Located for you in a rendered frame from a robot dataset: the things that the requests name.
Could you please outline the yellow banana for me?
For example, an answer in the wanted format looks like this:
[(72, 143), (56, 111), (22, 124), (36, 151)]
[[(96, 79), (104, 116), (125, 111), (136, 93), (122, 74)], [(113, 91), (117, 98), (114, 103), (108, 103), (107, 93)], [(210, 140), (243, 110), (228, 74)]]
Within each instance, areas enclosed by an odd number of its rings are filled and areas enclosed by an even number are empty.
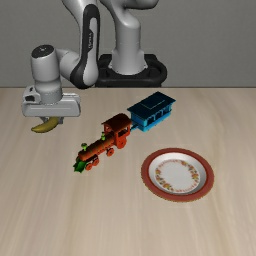
[(53, 130), (59, 124), (58, 117), (50, 117), (46, 122), (32, 127), (31, 130), (35, 133), (47, 133)]

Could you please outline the red rimmed white plate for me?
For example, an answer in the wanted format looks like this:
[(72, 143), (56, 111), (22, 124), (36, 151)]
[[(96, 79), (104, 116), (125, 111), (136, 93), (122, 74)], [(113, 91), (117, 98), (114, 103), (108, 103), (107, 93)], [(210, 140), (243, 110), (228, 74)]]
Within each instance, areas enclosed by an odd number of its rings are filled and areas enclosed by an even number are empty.
[(210, 164), (199, 154), (182, 148), (166, 148), (150, 154), (141, 166), (141, 178), (153, 194), (173, 202), (198, 200), (214, 184)]

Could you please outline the red toy locomotive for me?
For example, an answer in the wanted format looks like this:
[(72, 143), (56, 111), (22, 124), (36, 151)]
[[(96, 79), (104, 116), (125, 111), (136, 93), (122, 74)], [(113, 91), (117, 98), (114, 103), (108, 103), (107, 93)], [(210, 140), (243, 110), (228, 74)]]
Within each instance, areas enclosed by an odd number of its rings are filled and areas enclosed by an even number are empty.
[(103, 122), (102, 125), (103, 131), (98, 140), (90, 145), (81, 144), (81, 150), (73, 165), (75, 172), (90, 171), (99, 164), (99, 156), (102, 153), (110, 157), (115, 152), (114, 147), (117, 149), (125, 147), (132, 125), (131, 119), (126, 114), (119, 113)]

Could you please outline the blue toy train wagon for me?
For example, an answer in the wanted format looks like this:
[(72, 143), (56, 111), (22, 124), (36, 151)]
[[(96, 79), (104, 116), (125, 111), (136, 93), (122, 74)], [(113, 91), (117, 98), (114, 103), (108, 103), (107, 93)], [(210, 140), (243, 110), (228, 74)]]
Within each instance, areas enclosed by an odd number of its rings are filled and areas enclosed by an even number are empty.
[(131, 114), (131, 130), (147, 132), (168, 118), (176, 100), (159, 91), (128, 108)]

